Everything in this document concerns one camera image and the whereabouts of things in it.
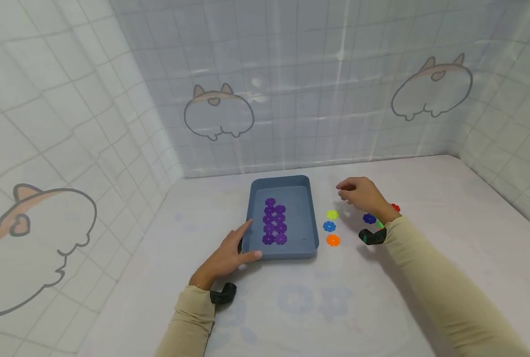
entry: table surface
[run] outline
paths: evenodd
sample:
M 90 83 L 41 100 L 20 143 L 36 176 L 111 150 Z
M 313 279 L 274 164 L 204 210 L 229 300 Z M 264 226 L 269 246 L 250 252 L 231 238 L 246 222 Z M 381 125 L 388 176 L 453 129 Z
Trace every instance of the table surface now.
M 358 239 L 363 213 L 335 189 L 348 176 L 370 177 L 399 204 L 530 347 L 530 223 L 459 159 L 436 156 L 177 182 L 78 356 L 152 356 L 190 275 L 245 220 L 250 184 L 297 174 L 311 182 L 317 256 L 232 275 L 237 297 L 217 312 L 206 356 L 452 354 L 385 247 Z M 340 213 L 338 247 L 325 241 L 328 210 Z

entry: fingers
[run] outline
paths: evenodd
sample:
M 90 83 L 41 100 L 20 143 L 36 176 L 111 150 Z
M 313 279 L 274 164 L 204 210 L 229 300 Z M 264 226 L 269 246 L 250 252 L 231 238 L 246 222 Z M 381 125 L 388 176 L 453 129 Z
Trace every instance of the fingers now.
M 346 180 L 344 181 L 341 181 L 339 184 L 336 185 L 336 189 L 345 189 L 345 187 L 350 187 L 351 184 L 349 182 L 349 180 L 351 179 L 351 177 L 348 177 Z
M 338 191 L 338 196 L 340 196 L 340 199 L 343 201 L 350 199 L 351 195 L 352 191 L 346 191 L 346 189 Z
M 346 180 L 337 184 L 336 189 L 346 189 L 347 191 L 355 189 L 361 178 L 362 177 L 348 177 Z
M 239 256 L 238 256 L 239 265 L 247 264 L 247 263 L 253 263 L 256 260 L 261 259 L 262 256 L 263 256 L 263 253 L 260 250 L 249 252 L 249 253 L 239 254 Z
M 237 243 L 241 240 L 241 238 L 245 235 L 245 232 L 247 232 L 247 229 L 249 229 L 251 223 L 253 223 L 253 219 L 249 219 L 249 221 L 243 223 L 238 229 L 236 229 L 234 232 L 230 233 L 231 239 Z

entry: beige sleeve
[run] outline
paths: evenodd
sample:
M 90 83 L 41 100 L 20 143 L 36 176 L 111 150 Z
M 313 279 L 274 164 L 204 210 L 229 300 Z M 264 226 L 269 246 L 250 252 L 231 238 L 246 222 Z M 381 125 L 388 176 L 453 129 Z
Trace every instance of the beige sleeve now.
M 530 357 L 489 298 L 405 217 L 386 225 L 384 244 L 431 320 L 460 356 Z
M 186 287 L 179 294 L 175 310 L 155 357 L 203 357 L 215 321 L 215 305 L 209 292 Z

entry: blue tray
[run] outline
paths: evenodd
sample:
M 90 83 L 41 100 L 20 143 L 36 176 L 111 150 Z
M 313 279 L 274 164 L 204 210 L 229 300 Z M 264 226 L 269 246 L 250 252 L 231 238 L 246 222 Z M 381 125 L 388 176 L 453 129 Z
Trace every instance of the blue tray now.
M 265 200 L 274 198 L 275 206 L 282 204 L 287 225 L 287 243 L 263 243 Z M 260 250 L 262 259 L 306 259 L 316 255 L 318 230 L 314 220 L 314 207 L 310 180 L 306 176 L 265 178 L 253 181 L 249 196 L 247 219 L 253 218 L 241 242 L 241 250 Z

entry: right hand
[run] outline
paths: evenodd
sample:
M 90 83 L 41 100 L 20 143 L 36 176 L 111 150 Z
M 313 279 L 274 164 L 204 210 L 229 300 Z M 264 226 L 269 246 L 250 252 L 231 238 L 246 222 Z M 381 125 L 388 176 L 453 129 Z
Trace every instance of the right hand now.
M 348 177 L 336 185 L 340 199 L 354 207 L 374 215 L 382 224 L 401 215 L 386 201 L 375 184 L 367 177 Z

